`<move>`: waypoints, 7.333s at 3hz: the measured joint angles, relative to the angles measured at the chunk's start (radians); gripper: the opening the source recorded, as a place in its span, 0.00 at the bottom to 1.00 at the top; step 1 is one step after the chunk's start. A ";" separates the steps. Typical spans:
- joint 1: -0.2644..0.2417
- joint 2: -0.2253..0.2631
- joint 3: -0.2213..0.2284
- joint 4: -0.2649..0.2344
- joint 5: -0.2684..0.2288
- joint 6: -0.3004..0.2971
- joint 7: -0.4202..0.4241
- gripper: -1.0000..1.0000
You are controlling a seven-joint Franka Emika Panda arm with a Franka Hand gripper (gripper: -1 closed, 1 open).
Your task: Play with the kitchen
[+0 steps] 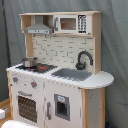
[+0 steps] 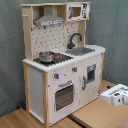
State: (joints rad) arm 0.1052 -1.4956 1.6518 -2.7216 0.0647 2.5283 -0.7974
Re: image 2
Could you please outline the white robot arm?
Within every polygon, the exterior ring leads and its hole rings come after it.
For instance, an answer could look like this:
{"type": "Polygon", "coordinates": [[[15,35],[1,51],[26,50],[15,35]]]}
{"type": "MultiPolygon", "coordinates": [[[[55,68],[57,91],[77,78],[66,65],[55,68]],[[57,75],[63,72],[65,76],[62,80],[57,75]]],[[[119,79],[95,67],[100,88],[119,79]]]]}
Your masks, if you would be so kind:
{"type": "Polygon", "coordinates": [[[117,84],[101,93],[100,99],[113,106],[128,105],[128,86],[117,84]]]}

